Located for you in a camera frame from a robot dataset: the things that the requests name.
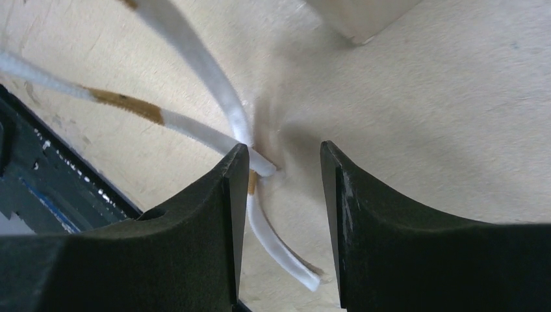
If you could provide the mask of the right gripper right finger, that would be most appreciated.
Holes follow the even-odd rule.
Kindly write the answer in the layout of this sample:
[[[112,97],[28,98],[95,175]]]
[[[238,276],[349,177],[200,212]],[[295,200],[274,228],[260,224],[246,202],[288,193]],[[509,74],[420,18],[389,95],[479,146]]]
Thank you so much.
[[[550,310],[549,224],[492,224],[428,207],[330,141],[320,160],[345,310]]]

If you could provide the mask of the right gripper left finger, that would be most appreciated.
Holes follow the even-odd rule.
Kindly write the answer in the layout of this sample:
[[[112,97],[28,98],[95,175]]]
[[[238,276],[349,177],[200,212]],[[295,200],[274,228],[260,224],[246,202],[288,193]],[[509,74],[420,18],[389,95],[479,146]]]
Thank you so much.
[[[78,234],[1,237],[2,311],[245,311],[249,152],[144,213]]]

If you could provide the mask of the bear print white cushion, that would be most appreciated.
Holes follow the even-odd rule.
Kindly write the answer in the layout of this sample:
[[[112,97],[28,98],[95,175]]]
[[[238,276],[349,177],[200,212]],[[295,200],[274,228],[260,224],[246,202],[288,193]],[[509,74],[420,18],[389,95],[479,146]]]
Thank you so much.
[[[221,154],[227,153],[238,143],[245,144],[250,155],[246,212],[253,233],[268,254],[284,270],[310,291],[316,291],[321,284],[320,275],[310,269],[305,261],[301,260],[279,238],[258,203],[255,193],[258,179],[276,174],[277,167],[254,150],[248,116],[242,101],[224,71],[204,46],[185,16],[171,1],[124,1],[123,4],[184,58],[219,104],[231,127],[232,136],[225,135],[204,123],[150,102],[57,77],[6,49],[1,50],[1,72],[74,98],[130,112],[154,124],[193,138]]]

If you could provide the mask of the wooden pet bed frame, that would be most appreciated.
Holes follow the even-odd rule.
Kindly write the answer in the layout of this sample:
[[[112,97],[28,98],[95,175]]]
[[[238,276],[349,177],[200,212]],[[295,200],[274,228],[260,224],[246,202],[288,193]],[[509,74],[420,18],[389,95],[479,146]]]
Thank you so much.
[[[353,45],[373,37],[420,3],[420,0],[306,0],[326,23]]]

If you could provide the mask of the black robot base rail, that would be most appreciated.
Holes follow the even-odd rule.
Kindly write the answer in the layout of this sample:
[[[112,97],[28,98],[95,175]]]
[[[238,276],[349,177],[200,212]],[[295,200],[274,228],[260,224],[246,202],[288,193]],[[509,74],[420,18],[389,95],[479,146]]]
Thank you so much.
[[[35,113],[1,88],[1,216],[33,233],[80,233],[140,209]]]

